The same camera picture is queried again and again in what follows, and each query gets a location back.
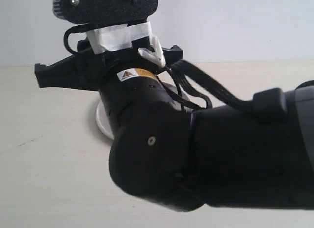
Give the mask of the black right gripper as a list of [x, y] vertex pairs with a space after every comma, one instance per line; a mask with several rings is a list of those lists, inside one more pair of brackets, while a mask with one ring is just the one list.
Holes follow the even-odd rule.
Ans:
[[78, 55], [71, 55], [51, 65], [37, 63], [34, 74], [40, 88], [68, 88], [98, 91], [102, 79], [119, 72], [119, 69], [144, 68], [154, 74], [160, 74], [161, 68], [143, 59], [138, 48], [153, 47], [148, 37], [132, 41], [132, 47], [119, 51], [105, 51], [95, 55], [87, 40], [79, 41], [85, 45]]

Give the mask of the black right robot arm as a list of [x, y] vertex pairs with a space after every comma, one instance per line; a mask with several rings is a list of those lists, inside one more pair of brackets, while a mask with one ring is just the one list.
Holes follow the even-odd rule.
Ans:
[[36, 64], [40, 88], [97, 91], [114, 141], [109, 173], [125, 193], [176, 211], [314, 208], [314, 83], [248, 100], [157, 39], [94, 54], [89, 42]]

